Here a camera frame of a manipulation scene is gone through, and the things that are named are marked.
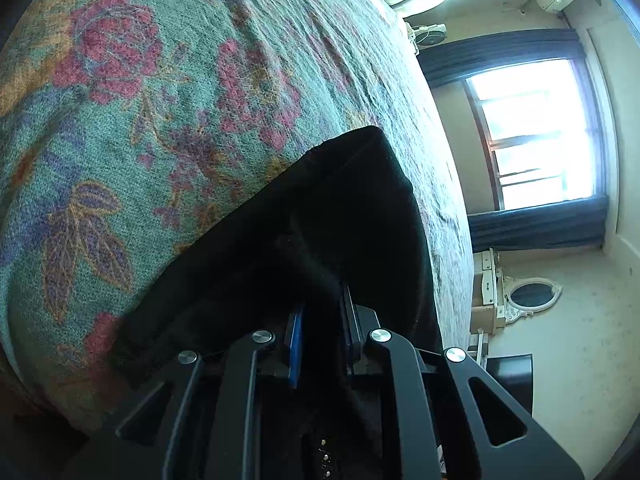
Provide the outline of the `black studded pants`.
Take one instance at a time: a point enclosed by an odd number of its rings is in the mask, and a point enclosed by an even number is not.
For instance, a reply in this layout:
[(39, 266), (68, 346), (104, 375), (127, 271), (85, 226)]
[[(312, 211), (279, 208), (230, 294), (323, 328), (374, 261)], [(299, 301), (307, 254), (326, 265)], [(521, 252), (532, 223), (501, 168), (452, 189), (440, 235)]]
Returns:
[[(362, 336), (346, 366), (342, 285)], [(284, 335), (303, 312), (297, 388)], [(171, 263), (111, 351), (133, 385), (195, 356), (156, 422), (174, 479), (431, 479), (437, 441), (416, 347), (442, 345), (411, 183), (385, 133), (312, 148)]]

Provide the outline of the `white tv console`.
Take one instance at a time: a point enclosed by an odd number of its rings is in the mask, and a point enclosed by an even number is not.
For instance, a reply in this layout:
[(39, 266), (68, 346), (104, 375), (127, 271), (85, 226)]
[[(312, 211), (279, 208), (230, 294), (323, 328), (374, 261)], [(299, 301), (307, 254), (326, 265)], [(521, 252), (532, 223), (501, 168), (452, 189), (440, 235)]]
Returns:
[(472, 333), (466, 352), (480, 367), (486, 367), (488, 358), (489, 335), (482, 328)]

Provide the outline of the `cream dressing table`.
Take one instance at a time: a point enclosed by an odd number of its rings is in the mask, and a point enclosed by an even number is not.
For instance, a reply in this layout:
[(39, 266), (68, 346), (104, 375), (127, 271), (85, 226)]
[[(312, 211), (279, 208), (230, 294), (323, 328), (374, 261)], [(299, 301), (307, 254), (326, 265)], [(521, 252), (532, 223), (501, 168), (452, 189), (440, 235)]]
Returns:
[(471, 314), (471, 333), (480, 330), (495, 335), (506, 326), (503, 274), (496, 252), (489, 248), (474, 252), (474, 276)]

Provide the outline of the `black flat television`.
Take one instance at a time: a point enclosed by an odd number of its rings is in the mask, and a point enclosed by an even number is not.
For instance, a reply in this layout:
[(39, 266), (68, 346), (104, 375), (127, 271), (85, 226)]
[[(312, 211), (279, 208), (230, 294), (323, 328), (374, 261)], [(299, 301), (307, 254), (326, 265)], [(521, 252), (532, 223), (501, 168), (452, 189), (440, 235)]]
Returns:
[(533, 414), (534, 359), (531, 353), (490, 356), (486, 361), (486, 370), (529, 414)]

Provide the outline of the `oval vanity mirror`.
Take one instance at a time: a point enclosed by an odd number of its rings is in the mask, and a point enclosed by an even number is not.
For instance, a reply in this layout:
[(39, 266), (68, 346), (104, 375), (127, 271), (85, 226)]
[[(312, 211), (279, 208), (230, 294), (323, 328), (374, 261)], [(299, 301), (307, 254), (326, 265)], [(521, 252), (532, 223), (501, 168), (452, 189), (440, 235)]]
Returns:
[(503, 281), (504, 322), (511, 325), (551, 309), (560, 299), (562, 286), (548, 278), (511, 278)]

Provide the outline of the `right navy curtain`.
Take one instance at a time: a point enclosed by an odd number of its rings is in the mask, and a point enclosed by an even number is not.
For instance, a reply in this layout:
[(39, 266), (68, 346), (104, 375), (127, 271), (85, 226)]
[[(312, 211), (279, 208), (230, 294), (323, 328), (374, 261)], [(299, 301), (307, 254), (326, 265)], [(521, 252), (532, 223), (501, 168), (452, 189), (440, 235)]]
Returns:
[(608, 196), (521, 209), (469, 214), (473, 252), (498, 252), (601, 246)]

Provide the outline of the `navy curtain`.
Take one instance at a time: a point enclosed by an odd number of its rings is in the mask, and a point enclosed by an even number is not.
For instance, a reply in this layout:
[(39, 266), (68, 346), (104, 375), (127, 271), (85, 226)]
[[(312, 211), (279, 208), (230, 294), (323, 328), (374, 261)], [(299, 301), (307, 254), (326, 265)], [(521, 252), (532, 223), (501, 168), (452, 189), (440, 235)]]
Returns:
[(469, 214), (473, 252), (498, 252), (601, 246), (608, 196), (521, 209)]
[(430, 87), (439, 88), (498, 68), (585, 56), (574, 29), (543, 28), (439, 44), (422, 50), (418, 62)]

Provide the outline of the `left navy curtain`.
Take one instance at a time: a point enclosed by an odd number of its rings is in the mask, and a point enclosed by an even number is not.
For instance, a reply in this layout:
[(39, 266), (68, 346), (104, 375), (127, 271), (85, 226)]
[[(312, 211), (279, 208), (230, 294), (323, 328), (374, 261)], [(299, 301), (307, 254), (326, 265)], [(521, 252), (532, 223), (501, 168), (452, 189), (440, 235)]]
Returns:
[(430, 87), (439, 88), (498, 68), (585, 56), (574, 29), (543, 28), (439, 44), (422, 50), (418, 62)]

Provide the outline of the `floral bedspread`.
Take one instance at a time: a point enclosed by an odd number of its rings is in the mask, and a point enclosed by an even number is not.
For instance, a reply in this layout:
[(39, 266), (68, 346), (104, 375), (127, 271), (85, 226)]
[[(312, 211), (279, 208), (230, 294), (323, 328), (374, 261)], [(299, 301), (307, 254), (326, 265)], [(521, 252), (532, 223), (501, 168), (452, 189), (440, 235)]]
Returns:
[(171, 260), (325, 140), (380, 127), (445, 346), (471, 240), (444, 128), (383, 0), (32, 0), (1, 51), (1, 383), (99, 427), (118, 322)]

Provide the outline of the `white desk fan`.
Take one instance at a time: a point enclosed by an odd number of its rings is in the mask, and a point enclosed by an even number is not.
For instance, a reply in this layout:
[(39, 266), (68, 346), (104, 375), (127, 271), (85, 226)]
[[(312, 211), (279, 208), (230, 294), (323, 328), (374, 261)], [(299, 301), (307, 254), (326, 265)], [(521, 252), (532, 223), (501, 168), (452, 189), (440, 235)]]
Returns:
[(445, 24), (410, 26), (408, 35), (418, 50), (437, 46), (447, 38), (447, 26)]

